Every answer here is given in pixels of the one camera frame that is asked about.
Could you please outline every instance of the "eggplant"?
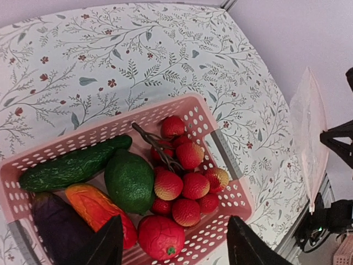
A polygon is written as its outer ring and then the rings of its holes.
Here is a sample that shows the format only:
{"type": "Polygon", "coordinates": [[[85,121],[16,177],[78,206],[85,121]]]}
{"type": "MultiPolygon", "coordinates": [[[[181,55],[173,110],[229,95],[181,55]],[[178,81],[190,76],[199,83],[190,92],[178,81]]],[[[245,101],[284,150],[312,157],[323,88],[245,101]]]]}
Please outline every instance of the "eggplant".
{"type": "Polygon", "coordinates": [[[53,193],[36,194],[32,205],[33,221],[55,264],[78,251],[94,235],[76,211],[53,193]]]}

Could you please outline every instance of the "pink plastic basket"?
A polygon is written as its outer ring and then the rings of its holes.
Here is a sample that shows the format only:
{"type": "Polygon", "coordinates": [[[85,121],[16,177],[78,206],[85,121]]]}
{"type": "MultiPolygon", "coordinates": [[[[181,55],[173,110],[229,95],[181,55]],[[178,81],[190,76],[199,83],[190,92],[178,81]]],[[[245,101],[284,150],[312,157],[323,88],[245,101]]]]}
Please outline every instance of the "pink plastic basket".
{"type": "Polygon", "coordinates": [[[334,265],[353,265],[353,235],[345,238],[333,257],[334,265]]]}
{"type": "MultiPolygon", "coordinates": [[[[149,160],[150,146],[132,129],[131,123],[135,121],[146,131],[159,134],[160,121],[170,115],[181,117],[187,124],[188,136],[205,150],[202,167],[207,169],[216,166],[211,151],[216,153],[217,148],[209,150],[207,145],[210,145],[210,140],[207,138],[208,143],[206,144],[205,137],[217,130],[218,126],[207,104],[198,94],[176,97],[159,104],[105,119],[3,161],[0,164],[0,203],[9,227],[13,231],[15,240],[20,245],[25,258],[34,261],[40,260],[42,264],[52,264],[46,255],[45,248],[41,245],[41,238],[37,234],[38,230],[31,216],[31,200],[34,194],[22,190],[18,183],[18,178],[23,171],[28,167],[34,167],[37,163],[43,163],[66,152],[95,145],[97,142],[124,133],[133,138],[130,151],[149,160]]],[[[101,174],[90,183],[106,191],[102,177],[101,174]]],[[[218,209],[213,214],[203,216],[196,228],[186,231],[185,248],[179,256],[170,261],[157,262],[149,258],[136,245],[132,249],[124,251],[123,264],[195,265],[201,262],[226,240],[230,215],[238,215],[245,221],[252,215],[253,200],[243,178],[230,181],[228,187],[220,192],[218,197],[220,198],[218,209]]],[[[139,218],[135,215],[131,215],[131,218],[137,225],[139,218]]]]}

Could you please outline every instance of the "plastic bag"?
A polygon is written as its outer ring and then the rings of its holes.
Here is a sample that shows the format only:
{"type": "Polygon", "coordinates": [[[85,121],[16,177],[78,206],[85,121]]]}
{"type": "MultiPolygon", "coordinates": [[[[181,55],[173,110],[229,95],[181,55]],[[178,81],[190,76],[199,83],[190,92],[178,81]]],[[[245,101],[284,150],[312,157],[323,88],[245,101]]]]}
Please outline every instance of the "plastic bag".
{"type": "Polygon", "coordinates": [[[320,142],[327,130],[325,109],[318,83],[308,67],[290,102],[293,143],[310,199],[309,211],[315,210],[315,198],[324,177],[329,151],[320,142]]]}

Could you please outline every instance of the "leaf pattern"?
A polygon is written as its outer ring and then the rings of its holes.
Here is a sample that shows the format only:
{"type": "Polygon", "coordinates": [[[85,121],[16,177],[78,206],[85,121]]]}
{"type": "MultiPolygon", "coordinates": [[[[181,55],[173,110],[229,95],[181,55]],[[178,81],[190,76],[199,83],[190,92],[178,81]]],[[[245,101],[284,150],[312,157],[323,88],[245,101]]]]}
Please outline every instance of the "leaf pattern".
{"type": "MultiPolygon", "coordinates": [[[[304,208],[288,106],[225,10],[115,4],[29,19],[0,32],[0,159],[107,116],[198,93],[254,197],[252,229],[275,248],[304,208]]],[[[2,258],[22,264],[1,222],[2,258]]],[[[226,258],[217,251],[205,265],[227,264],[226,258]]]]}

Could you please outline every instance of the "green avocado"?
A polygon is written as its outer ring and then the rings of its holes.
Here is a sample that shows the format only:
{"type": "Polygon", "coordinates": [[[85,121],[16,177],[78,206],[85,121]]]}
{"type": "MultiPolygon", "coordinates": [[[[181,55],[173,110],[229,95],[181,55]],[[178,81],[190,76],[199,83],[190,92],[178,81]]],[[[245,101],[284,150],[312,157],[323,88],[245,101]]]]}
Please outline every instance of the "green avocado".
{"type": "Polygon", "coordinates": [[[141,156],[117,150],[104,171],[113,202],[127,213],[145,214],[154,202],[154,172],[141,156]]]}
{"type": "Polygon", "coordinates": [[[103,170],[117,149],[129,149],[131,144],[130,136],[121,135],[72,151],[29,168],[20,176],[19,183],[25,190],[44,192],[84,182],[103,170]]]}

